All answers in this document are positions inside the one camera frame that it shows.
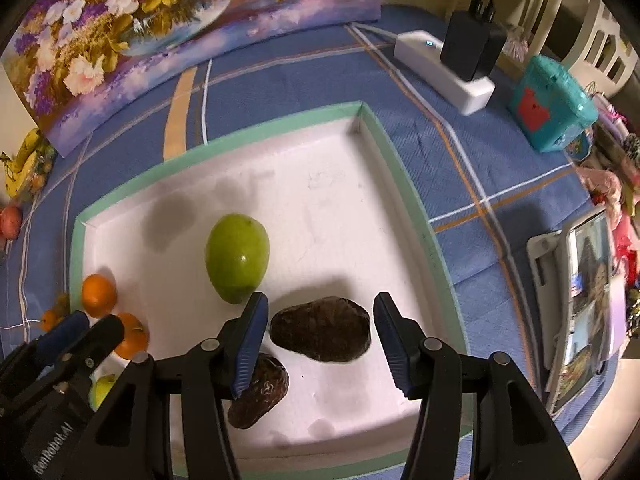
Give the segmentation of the black power adapter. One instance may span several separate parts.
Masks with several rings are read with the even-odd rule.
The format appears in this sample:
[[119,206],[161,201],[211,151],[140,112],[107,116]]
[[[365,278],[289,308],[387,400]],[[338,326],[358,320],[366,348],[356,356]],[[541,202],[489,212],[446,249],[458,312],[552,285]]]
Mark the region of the black power adapter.
[[489,75],[505,43],[506,30],[500,25],[479,21],[468,11],[454,11],[440,59],[461,80],[469,82]]

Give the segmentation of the white power strip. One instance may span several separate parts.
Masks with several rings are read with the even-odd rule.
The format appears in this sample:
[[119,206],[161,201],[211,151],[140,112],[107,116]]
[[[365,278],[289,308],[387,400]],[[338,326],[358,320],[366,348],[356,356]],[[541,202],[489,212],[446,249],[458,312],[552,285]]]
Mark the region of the white power strip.
[[463,81],[442,64],[443,44],[425,30],[402,32],[395,40],[394,57],[426,81],[461,115],[472,115],[486,107],[495,84],[488,77]]

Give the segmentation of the floral painting canvas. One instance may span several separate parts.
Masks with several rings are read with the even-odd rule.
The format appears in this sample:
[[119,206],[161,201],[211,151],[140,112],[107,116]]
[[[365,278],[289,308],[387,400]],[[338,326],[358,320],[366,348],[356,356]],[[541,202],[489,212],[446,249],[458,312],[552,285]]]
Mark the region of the floral painting canvas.
[[191,66],[291,32],[380,14],[381,0],[27,0],[1,61],[40,131],[67,155]]

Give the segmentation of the glass fruit bowl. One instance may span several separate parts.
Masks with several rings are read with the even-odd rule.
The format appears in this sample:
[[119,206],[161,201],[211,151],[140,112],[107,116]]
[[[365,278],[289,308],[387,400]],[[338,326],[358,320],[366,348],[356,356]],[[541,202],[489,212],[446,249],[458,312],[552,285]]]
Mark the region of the glass fruit bowl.
[[32,195],[39,193],[46,185],[58,152],[55,151],[55,148],[48,140],[44,140],[40,148],[35,150],[35,155],[32,177],[30,178],[28,187]]

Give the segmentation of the white tray with green rim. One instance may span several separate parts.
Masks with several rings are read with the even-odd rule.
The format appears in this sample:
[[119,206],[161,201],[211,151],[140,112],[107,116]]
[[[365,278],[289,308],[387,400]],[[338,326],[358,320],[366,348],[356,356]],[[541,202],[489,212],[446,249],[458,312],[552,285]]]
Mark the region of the white tray with green rim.
[[[218,334],[240,308],[210,284],[205,244],[239,212],[270,241],[260,289],[271,312],[326,296],[370,308],[388,292],[402,315],[469,348],[427,214],[370,107],[336,104],[263,122],[162,162],[87,207],[74,225],[70,293],[103,272],[120,310],[150,333],[155,359]],[[378,342],[346,364],[262,345],[290,378],[285,398],[231,429],[247,479],[346,479],[404,463],[420,405],[396,388]]]

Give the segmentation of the green fruit far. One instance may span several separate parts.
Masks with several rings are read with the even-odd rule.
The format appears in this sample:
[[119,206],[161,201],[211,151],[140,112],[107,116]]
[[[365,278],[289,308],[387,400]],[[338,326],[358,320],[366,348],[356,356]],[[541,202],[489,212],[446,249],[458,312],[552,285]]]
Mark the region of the green fruit far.
[[242,304],[264,278],[270,258],[265,227],[246,214],[226,214],[213,226],[205,246],[209,281],[228,304]]

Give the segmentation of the tablet in white stand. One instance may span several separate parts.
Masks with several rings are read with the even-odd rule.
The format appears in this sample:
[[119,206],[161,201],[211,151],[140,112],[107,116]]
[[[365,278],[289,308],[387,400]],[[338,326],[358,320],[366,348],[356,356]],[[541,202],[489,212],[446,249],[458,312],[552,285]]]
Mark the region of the tablet in white stand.
[[530,238],[548,372],[546,408],[556,415],[604,372],[613,339],[611,229],[605,206],[565,222],[562,229]]

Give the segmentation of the teal plastic box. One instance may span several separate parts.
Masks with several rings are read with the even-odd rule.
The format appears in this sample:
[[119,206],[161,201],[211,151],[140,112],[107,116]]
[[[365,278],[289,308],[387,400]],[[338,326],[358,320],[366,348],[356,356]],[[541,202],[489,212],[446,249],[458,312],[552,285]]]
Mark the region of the teal plastic box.
[[562,151],[598,119],[578,81],[553,58],[535,55],[516,85],[509,110],[539,153]]

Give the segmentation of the red peach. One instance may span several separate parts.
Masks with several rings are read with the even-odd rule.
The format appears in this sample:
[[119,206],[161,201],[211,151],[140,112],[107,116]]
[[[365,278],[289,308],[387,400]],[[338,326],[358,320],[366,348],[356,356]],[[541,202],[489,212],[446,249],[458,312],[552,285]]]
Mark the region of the red peach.
[[20,235],[22,211],[20,207],[10,205],[3,208],[0,216],[1,235],[6,240],[16,240]]

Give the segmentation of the dark wrinkled fruit small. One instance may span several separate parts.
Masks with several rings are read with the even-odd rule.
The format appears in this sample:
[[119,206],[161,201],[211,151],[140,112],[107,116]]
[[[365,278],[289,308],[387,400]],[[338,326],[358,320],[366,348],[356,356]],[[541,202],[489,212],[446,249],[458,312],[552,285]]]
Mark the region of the dark wrinkled fruit small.
[[260,352],[250,385],[230,404],[228,422],[236,429],[254,426],[288,393],[288,372],[269,353]]

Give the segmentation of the orange tangerine on cloth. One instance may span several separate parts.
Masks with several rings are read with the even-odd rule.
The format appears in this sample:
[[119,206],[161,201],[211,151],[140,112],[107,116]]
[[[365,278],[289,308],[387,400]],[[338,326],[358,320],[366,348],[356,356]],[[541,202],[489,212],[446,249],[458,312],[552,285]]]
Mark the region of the orange tangerine on cloth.
[[49,333],[58,325],[60,319],[61,317],[58,315],[58,312],[53,309],[49,309],[43,313],[40,320],[40,327],[45,333]]

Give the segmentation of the orange tangerine in tray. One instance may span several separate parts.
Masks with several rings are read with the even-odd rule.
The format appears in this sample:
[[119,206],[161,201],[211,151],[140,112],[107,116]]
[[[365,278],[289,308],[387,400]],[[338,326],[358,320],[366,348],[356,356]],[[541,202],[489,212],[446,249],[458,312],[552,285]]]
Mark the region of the orange tangerine in tray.
[[150,335],[144,324],[128,312],[120,312],[117,317],[122,322],[125,333],[114,352],[122,359],[131,360],[138,352],[148,350]]
[[92,318],[104,318],[117,304],[117,289],[105,276],[91,274],[82,282],[81,303]]

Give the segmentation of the blue plaid tablecloth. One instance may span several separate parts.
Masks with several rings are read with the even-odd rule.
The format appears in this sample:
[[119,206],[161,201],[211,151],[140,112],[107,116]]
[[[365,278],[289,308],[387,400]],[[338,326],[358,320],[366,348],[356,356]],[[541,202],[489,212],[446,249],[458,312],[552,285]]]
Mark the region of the blue plaid tablecloth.
[[37,333],[65,287],[76,216],[163,158],[175,98],[189,148],[267,120],[362,101],[383,125],[419,192],[446,260],[473,353],[508,352],[537,386],[539,308],[526,243],[588,211],[589,194],[562,152],[538,153],[510,114],[513,81],[493,72],[488,105],[461,116],[394,59],[347,26],[281,36],[201,63],[194,81],[146,92],[59,158],[24,212],[1,265],[1,350]]

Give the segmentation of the green fruit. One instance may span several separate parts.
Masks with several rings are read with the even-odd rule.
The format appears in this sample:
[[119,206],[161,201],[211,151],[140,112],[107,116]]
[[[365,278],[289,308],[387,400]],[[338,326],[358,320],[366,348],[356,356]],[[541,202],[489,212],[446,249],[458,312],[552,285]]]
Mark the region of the green fruit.
[[205,246],[209,281],[228,304],[242,304],[264,278],[270,258],[265,227],[246,214],[226,214],[213,226]]
[[98,378],[92,385],[89,392],[89,401],[91,407],[96,411],[106,396],[110,393],[111,388],[115,385],[117,376],[108,374]]

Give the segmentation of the dark wrinkled fruit large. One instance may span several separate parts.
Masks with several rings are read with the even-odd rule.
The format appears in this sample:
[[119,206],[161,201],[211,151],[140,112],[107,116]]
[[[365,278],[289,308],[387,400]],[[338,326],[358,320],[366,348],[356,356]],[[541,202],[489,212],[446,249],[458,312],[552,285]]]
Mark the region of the dark wrinkled fruit large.
[[276,346],[309,359],[347,363],[370,347],[370,316],[350,299],[329,296],[279,311],[269,335]]

